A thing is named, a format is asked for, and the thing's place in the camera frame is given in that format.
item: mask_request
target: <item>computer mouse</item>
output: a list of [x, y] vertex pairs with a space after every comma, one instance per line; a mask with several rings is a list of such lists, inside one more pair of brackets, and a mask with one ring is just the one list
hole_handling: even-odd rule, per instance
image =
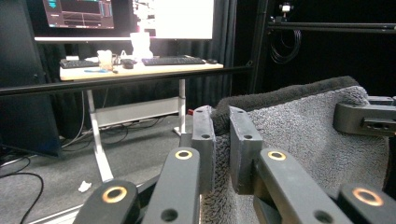
[[136, 62], [132, 59], [121, 59], [122, 67], [125, 69], [133, 69]]
[[210, 63], [210, 64], [218, 63], [218, 61], [216, 59], [207, 59], [206, 62]]

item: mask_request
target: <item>white object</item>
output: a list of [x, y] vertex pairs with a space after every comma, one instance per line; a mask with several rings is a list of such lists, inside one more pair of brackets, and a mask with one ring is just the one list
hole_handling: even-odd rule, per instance
[[111, 50], [98, 50], [99, 67], [108, 71], [113, 70], [113, 55]]
[[282, 6], [282, 12], [290, 12], [290, 6]]
[[85, 61], [90, 61], [90, 62], [93, 62], [93, 63], [99, 63], [99, 58], [98, 57], [86, 58]]
[[92, 183], [87, 183], [84, 180], [84, 181], [82, 181], [81, 186], [79, 186], [78, 191], [83, 193], [83, 192], [87, 191], [88, 189], [90, 189], [91, 186], [92, 186]]
[[132, 57], [132, 55], [128, 55], [126, 54], [125, 50], [123, 50], [120, 54], [120, 58], [121, 59], [133, 59], [134, 57]]
[[66, 56], [67, 61], [78, 61], [79, 57], [78, 56]]
[[157, 38], [212, 39], [214, 0], [156, 0]]
[[134, 47], [132, 57], [135, 61], [140, 62], [142, 59], [153, 57], [149, 50], [149, 33], [131, 33], [131, 42], [132, 47]]

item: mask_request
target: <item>metal rail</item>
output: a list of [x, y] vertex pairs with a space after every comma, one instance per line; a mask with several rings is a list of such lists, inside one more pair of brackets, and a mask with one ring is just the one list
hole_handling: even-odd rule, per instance
[[396, 34], [396, 23], [268, 22], [268, 29]]
[[136, 82], [158, 80], [158, 79], [183, 79], [193, 77], [210, 77], [214, 75], [228, 75], [236, 73], [251, 72], [252, 67], [238, 66], [231, 68], [208, 69], [190, 72], [172, 72], [152, 75], [129, 76], [129, 77], [111, 77], [100, 79], [87, 79], [81, 81], [67, 81], [60, 83], [48, 83], [40, 85], [29, 85], [20, 87], [0, 88], [0, 97], [19, 96], [19, 95], [37, 95], [49, 93], [61, 93], [70, 91], [95, 90], [106, 87], [115, 87], [133, 84]]

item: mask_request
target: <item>paper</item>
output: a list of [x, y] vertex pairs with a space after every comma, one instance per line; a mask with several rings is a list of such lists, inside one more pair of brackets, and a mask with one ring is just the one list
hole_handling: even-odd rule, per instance
[[87, 183], [84, 181], [82, 181], [81, 186], [79, 186], [78, 191], [80, 191], [81, 193], [87, 191], [88, 189], [91, 188], [92, 183]]

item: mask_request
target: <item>desk leg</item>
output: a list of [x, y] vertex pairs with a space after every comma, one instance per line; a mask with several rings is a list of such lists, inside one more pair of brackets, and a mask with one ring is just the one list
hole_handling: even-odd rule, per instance
[[95, 152], [96, 162], [98, 163], [99, 173], [102, 177], [102, 181], [106, 182], [113, 179], [113, 174], [111, 173], [110, 165], [108, 164], [106, 154], [102, 148], [102, 142], [100, 139], [99, 125], [95, 114], [95, 105], [93, 103], [92, 91], [87, 91], [88, 102], [90, 104], [90, 115], [93, 130], [93, 138], [95, 140], [95, 146], [93, 150]]
[[186, 80], [178, 81], [178, 116], [180, 118], [178, 127], [174, 130], [178, 135], [186, 132]]

